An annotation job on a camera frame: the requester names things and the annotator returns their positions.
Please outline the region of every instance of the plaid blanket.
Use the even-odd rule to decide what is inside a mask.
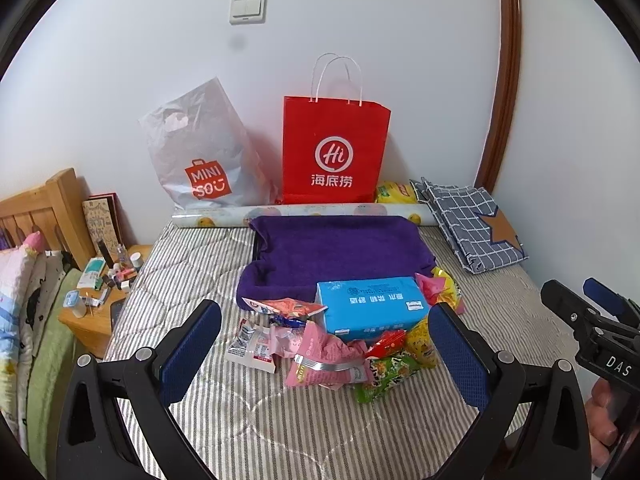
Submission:
[[[436,186],[412,180],[418,201],[429,205],[462,267],[473,274],[517,264],[529,256],[484,187]]]

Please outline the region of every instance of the blue gripper pad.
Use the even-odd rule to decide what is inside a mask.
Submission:
[[[612,316],[621,316],[625,311],[623,299],[594,278],[584,282],[582,291],[587,298],[595,301]]]
[[[439,305],[429,311],[429,334],[458,391],[482,412],[489,404],[489,373]]]
[[[207,304],[203,306],[200,303],[181,327],[172,329],[172,331],[177,330],[181,338],[160,368],[159,399],[163,406],[180,402],[184,398],[191,381],[198,373],[200,365],[220,332],[222,324],[220,306],[215,301],[204,301],[207,301]],[[169,340],[172,331],[165,336],[165,339]]]

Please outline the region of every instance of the white shopping bag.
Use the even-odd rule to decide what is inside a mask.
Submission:
[[[184,209],[272,203],[275,190],[218,78],[140,119],[164,190]]]

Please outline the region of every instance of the purple towel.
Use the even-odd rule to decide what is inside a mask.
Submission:
[[[256,259],[238,283],[244,298],[313,301],[316,283],[429,275],[435,258],[418,228],[399,216],[260,216]]]

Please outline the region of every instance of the white wall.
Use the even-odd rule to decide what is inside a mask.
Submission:
[[[137,239],[150,242],[172,204],[137,119],[219,75],[279,181],[282,97],[308,93],[328,50],[355,57],[365,98],[392,110],[382,177],[473,181],[497,73],[498,0],[268,0],[265,24],[235,27],[228,6],[58,0],[0,83],[0,196],[73,166],[92,192],[116,191]]]
[[[542,285],[640,300],[640,63],[593,0],[522,0],[522,77],[495,197]]]

